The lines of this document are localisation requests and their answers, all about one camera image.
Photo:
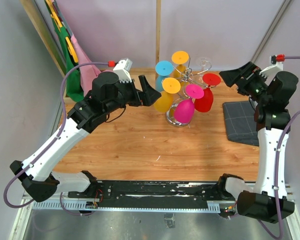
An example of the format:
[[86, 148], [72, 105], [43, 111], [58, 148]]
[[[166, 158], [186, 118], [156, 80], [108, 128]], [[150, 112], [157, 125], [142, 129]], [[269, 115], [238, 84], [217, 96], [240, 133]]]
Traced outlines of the yellow wine glass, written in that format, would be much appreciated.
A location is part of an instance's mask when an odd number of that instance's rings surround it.
[[161, 97], [154, 103], [154, 108], [161, 113], [167, 112], [173, 101], [174, 94], [181, 90], [181, 83], [174, 77], [164, 78], [162, 81]]
[[173, 77], [181, 77], [182, 73], [186, 70], [185, 63], [189, 60], [189, 54], [186, 51], [179, 50], [172, 54], [171, 60], [176, 65], [173, 71]]

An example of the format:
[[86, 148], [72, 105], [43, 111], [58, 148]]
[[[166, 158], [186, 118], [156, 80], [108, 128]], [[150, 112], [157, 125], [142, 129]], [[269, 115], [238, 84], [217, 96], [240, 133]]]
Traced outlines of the blue plastic wine glass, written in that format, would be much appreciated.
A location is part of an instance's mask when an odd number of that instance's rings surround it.
[[162, 92], [164, 90], [162, 81], [165, 78], [168, 78], [170, 74], [173, 72], [173, 70], [174, 70], [173, 64], [167, 60], [159, 61], [156, 64], [155, 72], [157, 73], [158, 76], [155, 81], [155, 89], [158, 92]]

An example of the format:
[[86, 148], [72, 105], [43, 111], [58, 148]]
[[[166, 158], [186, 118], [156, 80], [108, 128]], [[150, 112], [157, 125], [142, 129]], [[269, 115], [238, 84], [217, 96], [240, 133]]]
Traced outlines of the magenta plastic wine glass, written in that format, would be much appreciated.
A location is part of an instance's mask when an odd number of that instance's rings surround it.
[[196, 84], [188, 84], [184, 87], [183, 93], [185, 99], [178, 103], [173, 116], [179, 123], [188, 124], [195, 112], [193, 100], [201, 99], [204, 96], [204, 90]]

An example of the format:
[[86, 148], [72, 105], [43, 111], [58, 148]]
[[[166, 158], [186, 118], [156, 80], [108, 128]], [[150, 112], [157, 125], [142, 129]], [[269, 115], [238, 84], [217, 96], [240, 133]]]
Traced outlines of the clear wine glass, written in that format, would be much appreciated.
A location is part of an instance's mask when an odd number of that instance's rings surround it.
[[197, 65], [200, 67], [200, 70], [198, 72], [198, 81], [200, 83], [204, 83], [203, 76], [205, 72], [209, 71], [212, 68], [212, 61], [207, 57], [199, 57], [196, 60]]

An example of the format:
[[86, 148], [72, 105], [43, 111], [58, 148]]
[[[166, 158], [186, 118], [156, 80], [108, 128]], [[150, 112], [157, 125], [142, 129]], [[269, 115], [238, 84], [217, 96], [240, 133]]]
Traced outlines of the red plastic wine glass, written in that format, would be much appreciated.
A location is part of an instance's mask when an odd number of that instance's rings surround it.
[[215, 73], [206, 73], [203, 75], [202, 80], [206, 85], [206, 87], [203, 89], [204, 95], [202, 98], [196, 99], [194, 101], [194, 108], [198, 112], [207, 113], [211, 110], [214, 102], [212, 88], [221, 83], [221, 78]]

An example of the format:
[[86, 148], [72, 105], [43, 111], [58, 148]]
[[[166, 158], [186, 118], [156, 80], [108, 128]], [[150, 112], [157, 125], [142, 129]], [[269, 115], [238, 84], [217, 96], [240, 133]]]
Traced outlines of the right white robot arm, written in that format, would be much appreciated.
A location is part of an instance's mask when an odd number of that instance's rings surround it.
[[291, 116], [287, 110], [299, 83], [298, 77], [274, 64], [260, 69], [252, 62], [219, 73], [228, 87], [251, 97], [259, 142], [259, 163], [254, 187], [232, 174], [223, 174], [216, 193], [222, 200], [234, 197], [239, 215], [276, 224], [295, 211], [287, 199], [285, 185], [285, 150], [289, 139]]

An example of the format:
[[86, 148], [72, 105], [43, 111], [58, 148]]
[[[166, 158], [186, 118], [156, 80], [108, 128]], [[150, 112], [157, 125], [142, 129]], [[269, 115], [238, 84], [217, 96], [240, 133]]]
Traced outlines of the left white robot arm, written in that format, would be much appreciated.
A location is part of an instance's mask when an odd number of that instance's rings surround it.
[[136, 89], [132, 80], [120, 80], [114, 72], [99, 74], [92, 81], [92, 89], [68, 112], [57, 132], [32, 156], [10, 165], [34, 201], [43, 202], [57, 193], [78, 192], [86, 198], [97, 193], [96, 178], [88, 171], [60, 173], [53, 169], [78, 142], [109, 122], [112, 112], [126, 106], [149, 107], [161, 97], [144, 75], [138, 78], [141, 90]]

